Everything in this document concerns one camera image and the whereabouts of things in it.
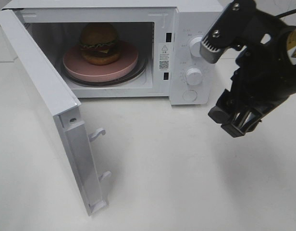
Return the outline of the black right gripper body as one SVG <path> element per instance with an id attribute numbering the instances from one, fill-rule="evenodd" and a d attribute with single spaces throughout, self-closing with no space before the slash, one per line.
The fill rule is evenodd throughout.
<path id="1" fill-rule="evenodd" d="M 296 26 L 255 10 L 235 42 L 245 49 L 225 92 L 227 114 L 266 114 L 296 93 Z"/>

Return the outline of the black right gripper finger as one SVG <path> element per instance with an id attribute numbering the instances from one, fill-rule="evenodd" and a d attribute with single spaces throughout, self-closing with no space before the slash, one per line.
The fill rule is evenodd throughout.
<path id="1" fill-rule="evenodd" d="M 254 107 L 235 106 L 234 114 L 226 123 L 221 124 L 221 128 L 233 138 L 242 137 L 252 132 L 264 116 L 262 111 Z"/>
<path id="2" fill-rule="evenodd" d="M 225 89 L 215 106 L 209 110 L 208 116 L 217 124 L 224 124 L 234 114 L 235 105 L 236 99 L 230 91 Z"/>

